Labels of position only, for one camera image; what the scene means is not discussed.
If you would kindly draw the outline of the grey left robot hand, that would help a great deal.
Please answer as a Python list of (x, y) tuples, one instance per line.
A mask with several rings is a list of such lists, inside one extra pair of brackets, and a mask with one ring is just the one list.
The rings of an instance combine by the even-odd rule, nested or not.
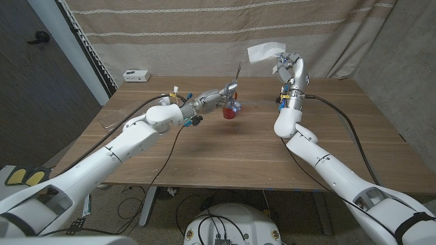
[(237, 102), (237, 83), (229, 83), (223, 89), (213, 89), (203, 92), (195, 99), (187, 102), (181, 107), (185, 119), (191, 119), (200, 114), (208, 114), (216, 108), (223, 108), (223, 117), (233, 119), (240, 111), (240, 103)]

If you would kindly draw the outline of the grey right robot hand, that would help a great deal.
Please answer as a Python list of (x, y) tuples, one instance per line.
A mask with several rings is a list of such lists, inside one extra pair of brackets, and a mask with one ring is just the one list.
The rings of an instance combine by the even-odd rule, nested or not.
[(303, 94), (309, 84), (309, 69), (298, 53), (281, 52), (277, 54), (277, 71), (280, 81), (285, 85), (285, 106), (302, 110)]

